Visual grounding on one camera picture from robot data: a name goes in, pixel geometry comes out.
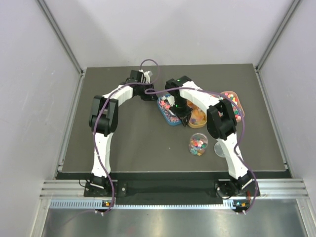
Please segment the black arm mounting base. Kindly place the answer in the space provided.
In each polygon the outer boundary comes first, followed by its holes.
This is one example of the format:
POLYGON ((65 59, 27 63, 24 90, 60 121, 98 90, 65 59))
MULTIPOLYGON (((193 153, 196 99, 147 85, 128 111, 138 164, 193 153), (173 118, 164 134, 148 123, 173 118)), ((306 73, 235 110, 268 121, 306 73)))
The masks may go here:
POLYGON ((136 195, 205 195, 210 198, 253 197, 259 189, 250 182, 244 189, 236 183, 224 180, 118 180, 111 185, 104 181, 101 185, 88 182, 85 185, 86 197, 134 197, 136 195))

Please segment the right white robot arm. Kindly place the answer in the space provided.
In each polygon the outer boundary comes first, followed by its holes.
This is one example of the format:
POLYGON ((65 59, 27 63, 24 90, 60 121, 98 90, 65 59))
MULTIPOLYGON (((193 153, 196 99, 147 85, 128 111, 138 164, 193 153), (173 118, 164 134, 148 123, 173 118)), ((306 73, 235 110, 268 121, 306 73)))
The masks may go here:
POLYGON ((237 120, 232 103, 203 91, 190 78, 170 79, 165 89, 174 97, 171 111, 187 125, 192 109, 187 101, 193 102, 206 114, 206 127, 209 134, 217 140, 226 159, 231 180, 227 187, 218 183, 216 191, 225 198, 243 195, 249 188, 253 177, 243 161, 237 141, 237 120))

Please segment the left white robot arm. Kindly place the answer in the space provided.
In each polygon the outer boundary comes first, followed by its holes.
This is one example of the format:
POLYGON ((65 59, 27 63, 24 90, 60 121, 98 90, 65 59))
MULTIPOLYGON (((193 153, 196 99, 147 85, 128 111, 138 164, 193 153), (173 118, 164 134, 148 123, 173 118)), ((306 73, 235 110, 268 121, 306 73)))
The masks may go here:
POLYGON ((90 182, 102 196, 112 190, 109 174, 110 149, 114 132, 119 121, 119 106, 135 96, 145 101, 156 101, 156 96, 146 95, 145 90, 153 88, 151 71, 132 70, 125 82, 122 82, 108 94, 96 95, 92 100, 89 127, 93 134, 94 163, 90 182))

